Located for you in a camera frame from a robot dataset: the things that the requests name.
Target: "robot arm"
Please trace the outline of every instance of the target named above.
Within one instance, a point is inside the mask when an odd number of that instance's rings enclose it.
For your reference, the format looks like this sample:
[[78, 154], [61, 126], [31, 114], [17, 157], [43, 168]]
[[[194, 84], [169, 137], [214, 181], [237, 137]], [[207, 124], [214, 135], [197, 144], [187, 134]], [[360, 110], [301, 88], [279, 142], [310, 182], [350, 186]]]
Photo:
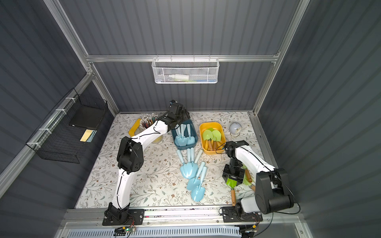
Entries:
[[188, 120], [189, 112], [182, 104], [170, 102], [169, 110], [149, 128], [132, 138], [122, 138], [117, 155], [119, 178], [114, 198], [109, 203], [107, 213], [112, 215], [121, 224], [128, 220], [130, 192], [135, 181], [136, 172], [143, 165], [143, 151], [159, 136], [175, 129], [177, 124]]
[[246, 141], [226, 142], [224, 149], [230, 157], [228, 176], [239, 176], [242, 163], [250, 172], [256, 174], [255, 197], [241, 199], [244, 212], [268, 214], [294, 206], [291, 192], [283, 185], [288, 184], [288, 174], [284, 169], [277, 169], [259, 157]]

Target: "black wire basket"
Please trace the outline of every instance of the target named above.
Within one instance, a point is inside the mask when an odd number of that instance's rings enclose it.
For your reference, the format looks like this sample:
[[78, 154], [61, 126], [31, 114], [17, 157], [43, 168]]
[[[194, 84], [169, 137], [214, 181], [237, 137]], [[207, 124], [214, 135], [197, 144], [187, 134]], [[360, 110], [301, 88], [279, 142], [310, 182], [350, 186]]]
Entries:
[[77, 94], [48, 128], [35, 131], [43, 130], [37, 143], [30, 143], [34, 133], [26, 144], [44, 160], [80, 163], [91, 143], [80, 139], [87, 129], [93, 130], [91, 136], [94, 136], [106, 111], [106, 100]]

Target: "yellow plastic bin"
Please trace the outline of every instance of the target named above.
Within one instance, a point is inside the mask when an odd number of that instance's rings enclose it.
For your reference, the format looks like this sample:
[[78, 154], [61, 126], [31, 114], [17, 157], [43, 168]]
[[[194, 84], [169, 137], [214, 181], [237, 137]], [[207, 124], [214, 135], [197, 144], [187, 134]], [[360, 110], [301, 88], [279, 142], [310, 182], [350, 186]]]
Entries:
[[206, 150], [204, 145], [205, 145], [205, 140], [202, 138], [202, 133], [204, 133], [204, 131], [208, 128], [213, 128], [215, 130], [218, 130], [220, 133], [221, 133], [221, 141], [220, 143], [221, 144], [224, 144], [226, 142], [226, 138], [225, 138], [225, 134], [224, 134], [224, 130], [222, 129], [222, 126], [221, 124], [219, 124], [218, 122], [205, 122], [205, 123], [202, 123], [200, 125], [200, 139], [201, 139], [201, 145], [202, 145], [202, 148], [204, 149], [204, 152], [205, 154], [207, 155], [215, 155], [215, 154], [223, 154], [225, 153], [224, 152], [224, 148], [220, 147], [219, 150], [215, 151], [209, 151], [209, 150]]

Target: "black bracket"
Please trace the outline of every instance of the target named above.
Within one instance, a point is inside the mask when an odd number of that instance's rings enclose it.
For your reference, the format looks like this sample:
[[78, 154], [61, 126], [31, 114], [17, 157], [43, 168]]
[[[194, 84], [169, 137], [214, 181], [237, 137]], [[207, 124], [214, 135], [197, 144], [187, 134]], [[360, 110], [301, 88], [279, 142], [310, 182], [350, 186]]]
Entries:
[[123, 137], [120, 141], [117, 155], [118, 167], [124, 169], [127, 174], [139, 171], [144, 162], [143, 147], [132, 138]]
[[244, 216], [238, 216], [236, 208], [233, 206], [230, 207], [222, 207], [221, 208], [224, 222], [261, 222], [263, 221], [261, 212], [250, 212], [246, 213]]
[[170, 101], [169, 110], [159, 117], [158, 120], [168, 125], [168, 131], [170, 131], [175, 129], [177, 124], [181, 124], [190, 118], [189, 112], [185, 109], [184, 105], [172, 100]]
[[129, 209], [128, 205], [124, 209], [116, 208], [109, 203], [109, 208], [104, 212], [102, 225], [125, 225], [130, 226], [143, 224], [144, 209]]
[[238, 167], [237, 169], [231, 169], [232, 166], [226, 164], [224, 167], [224, 171], [222, 172], [222, 178], [227, 181], [227, 179], [231, 179], [234, 181], [237, 181], [237, 186], [240, 185], [243, 182], [243, 178], [245, 176], [245, 170], [241, 169], [241, 167]]

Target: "table surface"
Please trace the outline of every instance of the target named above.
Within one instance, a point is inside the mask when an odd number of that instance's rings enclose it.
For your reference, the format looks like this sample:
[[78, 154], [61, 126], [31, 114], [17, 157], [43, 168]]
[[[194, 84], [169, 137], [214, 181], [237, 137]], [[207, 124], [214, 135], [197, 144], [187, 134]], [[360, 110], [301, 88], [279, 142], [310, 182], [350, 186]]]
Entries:
[[[138, 118], [144, 114], [116, 115], [109, 133], [99, 152], [98, 158], [77, 201], [76, 208], [106, 208], [112, 200], [118, 179], [118, 154], [121, 138]], [[253, 151], [262, 157], [262, 152], [254, 134], [247, 112], [204, 112], [190, 113], [199, 140], [195, 152], [201, 148], [200, 124], [204, 122], [219, 122], [224, 130], [227, 141], [245, 140]], [[229, 126], [239, 122], [242, 130], [238, 137], [231, 137]], [[198, 164], [206, 163], [208, 172], [203, 186], [205, 196], [200, 202], [191, 199], [190, 191], [186, 189], [188, 179], [180, 173], [180, 160], [176, 154], [171, 133], [163, 135], [158, 144], [150, 144], [144, 151], [144, 164], [139, 170], [130, 194], [130, 207], [148, 206], [190, 206], [190, 205], [219, 205], [231, 204], [230, 188], [222, 178], [223, 168], [229, 163], [227, 155], [203, 155]], [[236, 197], [252, 196], [254, 192], [244, 184], [235, 187]]]

